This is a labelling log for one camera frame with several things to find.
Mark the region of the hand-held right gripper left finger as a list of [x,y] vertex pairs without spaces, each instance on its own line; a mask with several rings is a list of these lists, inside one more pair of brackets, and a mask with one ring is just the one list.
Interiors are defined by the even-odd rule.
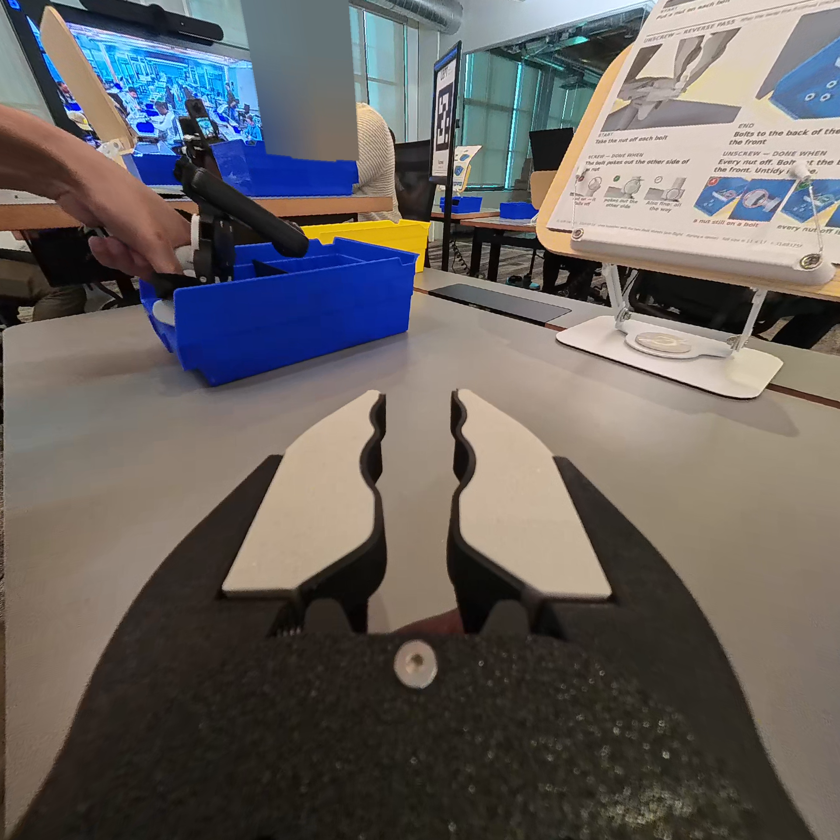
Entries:
[[229,599],[280,599],[295,617],[338,602],[366,633],[384,580],[385,395],[369,390],[302,433],[275,475],[222,584]]

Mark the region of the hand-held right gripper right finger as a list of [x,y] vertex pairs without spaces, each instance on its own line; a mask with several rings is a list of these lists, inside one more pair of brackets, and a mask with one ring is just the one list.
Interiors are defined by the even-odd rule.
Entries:
[[559,631],[559,605],[610,606],[611,583],[541,438],[467,388],[451,393],[450,432],[448,578],[464,631],[480,633],[505,604],[538,634]]

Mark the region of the blue plastic bin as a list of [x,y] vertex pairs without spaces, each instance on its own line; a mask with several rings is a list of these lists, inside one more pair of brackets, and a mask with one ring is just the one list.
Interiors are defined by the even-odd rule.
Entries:
[[[235,248],[234,278],[173,293],[175,326],[152,316],[159,296],[140,283],[153,331],[184,371],[210,385],[230,382],[404,333],[417,258],[398,249],[336,238],[311,240],[301,258],[269,243]],[[254,259],[287,270],[255,277]]]

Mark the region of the person's left forearm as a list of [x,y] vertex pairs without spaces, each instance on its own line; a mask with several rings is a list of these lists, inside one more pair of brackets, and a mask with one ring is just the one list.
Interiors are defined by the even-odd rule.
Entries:
[[88,226],[107,224],[143,187],[119,164],[36,116],[1,107],[1,187],[57,203]]

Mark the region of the person's left hand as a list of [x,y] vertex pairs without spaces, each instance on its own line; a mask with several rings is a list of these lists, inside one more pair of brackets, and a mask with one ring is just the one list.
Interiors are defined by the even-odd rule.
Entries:
[[145,280],[183,274],[179,253],[192,242],[191,225],[120,165],[100,159],[98,166],[70,171],[51,197],[85,226],[104,230],[90,242],[102,265]]

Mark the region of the long blue bin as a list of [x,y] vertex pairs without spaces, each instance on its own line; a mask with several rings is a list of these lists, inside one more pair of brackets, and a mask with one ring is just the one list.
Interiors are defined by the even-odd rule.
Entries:
[[263,141],[211,145],[222,179],[250,197],[350,196],[359,181],[356,161],[311,161],[269,154]]

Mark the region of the wooden-edged table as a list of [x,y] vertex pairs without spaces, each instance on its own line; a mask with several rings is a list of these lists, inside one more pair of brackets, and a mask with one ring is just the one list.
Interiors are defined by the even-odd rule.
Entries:
[[[78,228],[81,222],[41,196],[10,192],[1,204],[1,230],[22,232],[52,228]],[[280,196],[258,197],[254,202],[278,217],[358,215],[390,211],[389,196]]]

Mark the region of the yellow plastic bin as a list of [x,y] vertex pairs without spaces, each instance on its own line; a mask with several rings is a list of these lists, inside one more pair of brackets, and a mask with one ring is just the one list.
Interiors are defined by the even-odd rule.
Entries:
[[426,264],[429,222],[402,219],[367,222],[345,222],[308,225],[302,228],[310,239],[330,245],[336,238],[346,238],[369,245],[398,249],[414,253],[416,273],[423,272]]

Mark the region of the large display screen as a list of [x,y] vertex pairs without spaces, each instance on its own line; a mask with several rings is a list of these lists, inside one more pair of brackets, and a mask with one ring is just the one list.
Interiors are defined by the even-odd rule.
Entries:
[[133,4],[161,11],[123,11],[119,2],[2,2],[2,104],[100,144],[68,78],[47,54],[40,22],[51,5],[142,151],[173,152],[188,99],[203,101],[223,140],[262,144],[238,2]]

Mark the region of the wooden board document stand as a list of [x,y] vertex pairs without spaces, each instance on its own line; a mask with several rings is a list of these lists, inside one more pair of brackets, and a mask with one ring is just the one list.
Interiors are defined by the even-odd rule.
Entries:
[[[565,328],[557,337],[562,345],[623,364],[666,380],[703,392],[735,400],[760,396],[781,371],[779,357],[747,346],[753,325],[769,291],[780,290],[838,302],[838,264],[830,264],[818,253],[791,261],[791,254],[766,255],[749,261],[737,255],[728,268],[723,257],[704,257],[697,253],[666,250],[662,245],[621,243],[601,227],[573,222],[552,222],[561,199],[574,197],[578,164],[584,147],[595,130],[596,121],[608,101],[613,83],[628,62],[626,48],[609,66],[598,83],[579,128],[574,134],[559,170],[539,199],[538,238],[550,252],[602,262],[607,293],[612,308],[600,316]],[[710,338],[668,325],[640,319],[629,306],[629,292],[636,275],[623,287],[618,267],[658,270],[678,276],[694,270],[702,279],[732,284],[752,291],[749,316],[740,333]]]
[[112,149],[111,155],[120,158],[133,153],[138,143],[137,133],[107,93],[65,19],[48,5],[42,13],[38,30],[47,57],[102,145]]

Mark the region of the black flat pad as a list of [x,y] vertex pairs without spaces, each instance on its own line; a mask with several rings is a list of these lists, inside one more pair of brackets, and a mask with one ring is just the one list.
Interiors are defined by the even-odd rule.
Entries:
[[463,306],[491,312],[510,319],[545,326],[571,312],[550,303],[508,295],[498,290],[455,283],[430,290],[431,297],[441,298]]

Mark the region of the small instruction sign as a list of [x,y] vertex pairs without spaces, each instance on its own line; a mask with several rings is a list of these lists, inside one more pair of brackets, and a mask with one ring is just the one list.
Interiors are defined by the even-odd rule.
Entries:
[[455,147],[452,176],[454,193],[461,194],[466,189],[469,182],[471,164],[481,151],[481,144],[457,145]]

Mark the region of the printed tag board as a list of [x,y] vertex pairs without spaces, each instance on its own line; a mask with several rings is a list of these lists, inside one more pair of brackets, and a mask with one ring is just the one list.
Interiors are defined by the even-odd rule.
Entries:
[[429,180],[436,185],[445,184],[454,169],[461,55],[459,40],[433,69]]

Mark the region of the wooden table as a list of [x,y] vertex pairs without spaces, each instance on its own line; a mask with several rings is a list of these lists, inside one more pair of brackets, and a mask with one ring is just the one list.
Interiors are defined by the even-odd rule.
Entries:
[[445,215],[439,211],[432,212],[432,220],[441,223],[443,232],[449,234],[449,257],[441,255],[439,259],[431,258],[432,265],[443,271],[450,270],[455,263],[455,236],[452,227],[465,228],[471,233],[469,259],[465,265],[469,277],[479,278],[485,248],[488,248],[487,270],[483,279],[497,282],[504,248],[519,249],[530,253],[527,266],[520,267],[517,272],[525,281],[534,281],[534,270],[538,255],[543,251],[538,238],[536,224],[531,219],[507,219],[497,213],[466,213],[453,215],[449,223],[445,222]]

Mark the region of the black flag panel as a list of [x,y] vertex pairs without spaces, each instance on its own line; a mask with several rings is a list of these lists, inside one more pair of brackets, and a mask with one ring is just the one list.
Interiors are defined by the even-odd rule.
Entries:
[[529,132],[534,172],[556,172],[574,138],[574,128],[541,129]]

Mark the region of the printed instruction sheet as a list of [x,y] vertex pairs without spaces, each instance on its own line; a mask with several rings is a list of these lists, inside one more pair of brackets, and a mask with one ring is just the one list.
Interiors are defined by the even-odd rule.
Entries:
[[823,287],[838,268],[838,37],[838,2],[658,2],[546,228],[603,259]]

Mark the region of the silver ceiling duct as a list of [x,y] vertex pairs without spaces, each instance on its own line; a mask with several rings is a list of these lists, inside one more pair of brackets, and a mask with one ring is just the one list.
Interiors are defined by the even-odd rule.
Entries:
[[380,1],[378,4],[446,35],[458,32],[464,14],[458,1]]

